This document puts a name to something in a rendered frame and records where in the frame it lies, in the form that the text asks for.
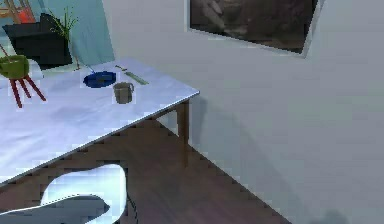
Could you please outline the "white chair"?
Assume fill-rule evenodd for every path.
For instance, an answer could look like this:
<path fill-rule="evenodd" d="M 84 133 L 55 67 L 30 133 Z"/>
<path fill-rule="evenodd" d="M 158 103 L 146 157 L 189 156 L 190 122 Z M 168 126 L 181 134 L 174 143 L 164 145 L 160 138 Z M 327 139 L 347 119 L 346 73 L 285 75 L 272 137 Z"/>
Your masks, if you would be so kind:
<path fill-rule="evenodd" d="M 126 170 L 118 164 L 63 174 L 49 183 L 37 206 L 0 213 L 0 224 L 116 224 L 137 206 L 128 194 Z"/>

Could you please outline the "grey-brown mug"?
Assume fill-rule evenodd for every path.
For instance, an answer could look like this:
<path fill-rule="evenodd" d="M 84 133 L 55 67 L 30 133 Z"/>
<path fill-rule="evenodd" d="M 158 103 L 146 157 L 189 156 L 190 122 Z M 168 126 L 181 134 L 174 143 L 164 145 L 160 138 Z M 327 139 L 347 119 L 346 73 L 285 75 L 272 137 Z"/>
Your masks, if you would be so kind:
<path fill-rule="evenodd" d="M 132 83 L 117 83 L 113 86 L 113 90 L 118 104 L 127 104 L 132 101 L 134 92 L 134 85 Z"/>

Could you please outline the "blue plate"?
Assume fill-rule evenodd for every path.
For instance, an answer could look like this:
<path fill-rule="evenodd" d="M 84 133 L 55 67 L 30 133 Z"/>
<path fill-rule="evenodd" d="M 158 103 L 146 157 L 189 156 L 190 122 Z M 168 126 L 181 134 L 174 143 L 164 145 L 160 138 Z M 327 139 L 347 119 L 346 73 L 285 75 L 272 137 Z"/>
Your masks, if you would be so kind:
<path fill-rule="evenodd" d="M 109 71 L 93 72 L 83 79 L 83 83 L 90 88 L 103 88 L 116 82 L 116 74 Z"/>

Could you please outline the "green flat strip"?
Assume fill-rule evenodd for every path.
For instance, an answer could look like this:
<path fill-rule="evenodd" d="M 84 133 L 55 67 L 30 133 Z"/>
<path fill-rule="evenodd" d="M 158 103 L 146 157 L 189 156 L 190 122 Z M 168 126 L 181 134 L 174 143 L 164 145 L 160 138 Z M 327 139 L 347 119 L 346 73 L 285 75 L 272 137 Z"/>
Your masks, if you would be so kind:
<path fill-rule="evenodd" d="M 147 82 L 144 79 L 140 78 L 139 76 L 133 74 L 132 72 L 125 72 L 124 74 L 131 77 L 133 80 L 135 80 L 136 82 L 138 82 L 141 85 L 149 84 L 149 82 Z"/>

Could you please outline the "green house plant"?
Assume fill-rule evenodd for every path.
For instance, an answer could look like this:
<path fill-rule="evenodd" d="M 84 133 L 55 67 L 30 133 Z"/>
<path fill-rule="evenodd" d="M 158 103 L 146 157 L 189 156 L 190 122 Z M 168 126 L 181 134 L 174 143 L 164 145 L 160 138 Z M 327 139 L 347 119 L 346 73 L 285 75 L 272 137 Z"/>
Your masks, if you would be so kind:
<path fill-rule="evenodd" d="M 64 8 L 63 18 L 57 17 L 51 9 L 48 10 L 49 15 L 53 19 L 54 27 L 52 31 L 63 37 L 70 47 L 70 53 L 75 58 L 76 70 L 80 69 L 78 57 L 75 53 L 74 41 L 71 38 L 71 31 L 78 22 L 78 18 L 72 12 L 72 7 L 66 6 Z"/>

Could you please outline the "green pot on red legs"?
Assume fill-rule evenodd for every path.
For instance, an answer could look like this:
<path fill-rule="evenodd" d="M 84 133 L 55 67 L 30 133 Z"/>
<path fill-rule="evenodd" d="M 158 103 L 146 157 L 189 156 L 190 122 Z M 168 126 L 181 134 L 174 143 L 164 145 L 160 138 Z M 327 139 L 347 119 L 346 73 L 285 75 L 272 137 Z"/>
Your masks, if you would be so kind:
<path fill-rule="evenodd" d="M 26 86 L 26 83 L 32 87 L 42 101 L 45 101 L 45 96 L 29 76 L 30 64 L 27 57 L 24 55 L 9 55 L 1 44 L 0 49 L 4 53 L 4 56 L 0 57 L 0 75 L 9 80 L 18 107 L 21 108 L 22 103 L 17 89 L 17 82 L 20 83 L 25 95 L 28 98 L 31 97 L 31 94 Z"/>

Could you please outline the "white table with brown legs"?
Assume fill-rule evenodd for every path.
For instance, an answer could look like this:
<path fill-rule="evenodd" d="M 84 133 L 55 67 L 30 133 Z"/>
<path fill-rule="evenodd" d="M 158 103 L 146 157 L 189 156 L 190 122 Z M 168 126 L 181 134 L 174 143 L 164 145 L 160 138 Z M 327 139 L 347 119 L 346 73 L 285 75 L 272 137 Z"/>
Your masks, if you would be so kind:
<path fill-rule="evenodd" d="M 144 119 L 178 106 L 199 91 L 131 58 L 94 65 L 117 82 L 129 72 L 145 80 L 134 85 L 133 100 L 116 102 L 112 86 L 89 88 L 88 68 L 45 77 L 44 95 L 22 97 L 18 107 L 9 86 L 0 89 L 0 187 Z"/>

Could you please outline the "dark framed wall picture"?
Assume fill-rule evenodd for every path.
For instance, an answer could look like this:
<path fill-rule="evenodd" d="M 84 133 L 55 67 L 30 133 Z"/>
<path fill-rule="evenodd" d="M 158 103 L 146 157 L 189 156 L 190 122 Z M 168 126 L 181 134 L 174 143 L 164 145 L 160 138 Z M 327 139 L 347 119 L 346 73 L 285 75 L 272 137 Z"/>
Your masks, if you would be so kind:
<path fill-rule="evenodd" d="M 185 0 L 186 28 L 306 57 L 325 0 Z"/>

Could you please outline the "wooden easel with orange picture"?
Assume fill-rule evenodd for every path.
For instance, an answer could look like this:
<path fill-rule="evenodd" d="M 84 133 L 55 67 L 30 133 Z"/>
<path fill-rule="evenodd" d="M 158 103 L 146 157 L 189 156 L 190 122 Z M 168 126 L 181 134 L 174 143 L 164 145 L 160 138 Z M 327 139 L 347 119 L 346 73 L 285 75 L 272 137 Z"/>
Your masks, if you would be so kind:
<path fill-rule="evenodd" d="M 19 5 L 14 0 L 0 0 L 0 18 L 11 18 L 15 24 L 35 23 L 28 0 L 18 0 Z"/>

